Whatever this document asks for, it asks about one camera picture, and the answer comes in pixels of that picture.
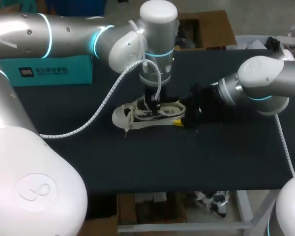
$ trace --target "cable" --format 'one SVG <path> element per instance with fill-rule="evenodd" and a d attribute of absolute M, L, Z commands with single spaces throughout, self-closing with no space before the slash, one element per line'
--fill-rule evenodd
<path fill-rule="evenodd" d="M 138 26 L 136 25 L 136 23 L 134 23 L 133 20 L 130 20 L 129 23 L 132 25 L 133 29 L 136 31 L 137 36 L 139 38 L 140 47 L 142 48 L 142 59 L 143 59 L 142 67 L 143 67 L 143 71 L 146 73 L 148 71 L 148 64 L 146 60 L 146 51 L 145 51 L 144 42 L 143 42 L 144 36 L 142 35 L 142 32 L 140 32 Z"/>
<path fill-rule="evenodd" d="M 294 167 L 293 167 L 293 164 L 292 164 L 292 161 L 291 161 L 289 150 L 288 150 L 286 142 L 285 142 L 283 130 L 282 130 L 282 127 L 281 127 L 281 122 L 280 122 L 279 116 L 277 114 L 275 115 L 275 120 L 276 120 L 277 128 L 278 128 L 279 133 L 280 133 L 280 137 L 281 137 L 281 141 L 282 141 L 283 148 L 284 148 L 284 151 L 285 151 L 285 155 L 286 155 L 286 158 L 287 158 L 287 162 L 289 164 L 292 176 L 295 177 Z"/>
<path fill-rule="evenodd" d="M 118 77 L 118 79 L 116 80 L 116 82 L 114 83 L 114 85 L 112 86 L 112 88 L 109 90 L 108 94 L 106 95 L 105 99 L 103 100 L 103 102 L 100 104 L 99 108 L 97 109 L 97 111 L 94 113 L 94 115 L 84 124 L 82 125 L 80 128 L 77 128 L 71 132 L 65 133 L 65 134 L 59 134 L 59 135 L 46 135 L 46 134 L 40 134 L 40 137 L 43 139 L 62 139 L 62 138 L 66 138 L 69 136 L 72 136 L 74 134 L 77 134 L 79 132 L 81 132 L 82 130 L 84 130 L 85 128 L 87 128 L 94 120 L 95 118 L 98 116 L 98 114 L 101 112 L 101 110 L 103 109 L 103 107 L 106 105 L 108 99 L 111 97 L 111 95 L 113 94 L 113 92 L 115 91 L 116 87 L 118 86 L 118 84 L 120 83 L 120 81 L 124 78 L 124 76 L 131 71 L 134 67 L 136 67 L 137 65 L 141 64 L 143 62 L 143 60 L 139 60 L 136 61 L 135 63 L 131 64 L 128 68 L 126 68 L 122 74 Z M 158 100 L 159 98 L 159 94 L 161 92 L 161 88 L 162 88 L 162 78 L 161 78 L 161 72 L 158 69 L 157 65 L 152 62 L 151 60 L 146 60 L 146 62 L 150 65 L 152 65 L 157 73 L 157 79 L 158 79 L 158 87 L 157 87 L 157 91 L 155 94 L 155 100 Z"/>

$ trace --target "teal box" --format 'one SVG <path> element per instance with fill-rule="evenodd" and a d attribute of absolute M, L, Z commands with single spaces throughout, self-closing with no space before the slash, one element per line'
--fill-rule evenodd
<path fill-rule="evenodd" d="M 1 59 L 12 86 L 91 84 L 92 58 Z"/>

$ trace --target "black and white shoe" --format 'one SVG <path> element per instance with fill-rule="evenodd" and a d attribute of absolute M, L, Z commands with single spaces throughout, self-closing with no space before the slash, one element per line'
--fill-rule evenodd
<path fill-rule="evenodd" d="M 112 115 L 115 126 L 128 132 L 129 129 L 141 129 L 153 125 L 173 125 L 173 121 L 184 116 L 186 107 L 179 101 L 161 103 L 160 109 L 153 112 L 146 104 L 145 97 L 132 103 L 117 107 Z"/>

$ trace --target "shoelace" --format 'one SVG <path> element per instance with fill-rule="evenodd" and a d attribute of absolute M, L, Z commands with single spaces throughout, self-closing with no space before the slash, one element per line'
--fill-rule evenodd
<path fill-rule="evenodd" d="M 138 115 L 138 116 L 144 116 L 146 115 L 149 111 L 144 111 L 138 108 L 137 106 L 137 100 L 134 101 L 133 103 L 128 103 L 126 105 L 124 105 L 124 108 L 129 109 L 129 113 L 127 114 L 126 120 L 127 120 L 127 125 L 126 128 L 124 129 L 125 133 L 125 137 L 127 136 L 127 133 L 129 131 L 129 129 L 132 127 L 133 122 L 134 122 L 134 115 Z M 159 114 L 165 115 L 165 112 L 163 112 L 162 110 L 158 111 Z"/>

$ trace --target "metal table frame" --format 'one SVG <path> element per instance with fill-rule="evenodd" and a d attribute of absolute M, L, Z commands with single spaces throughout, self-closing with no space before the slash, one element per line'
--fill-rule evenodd
<path fill-rule="evenodd" d="M 255 215 L 252 214 L 247 192 L 236 191 L 241 221 L 233 223 L 181 223 L 181 224 L 144 224 L 118 226 L 118 233 L 160 232 L 160 231 L 203 231 L 203 230 L 243 230 L 243 236 L 250 236 L 265 213 L 272 206 L 280 190 L 270 190 L 260 204 Z"/>

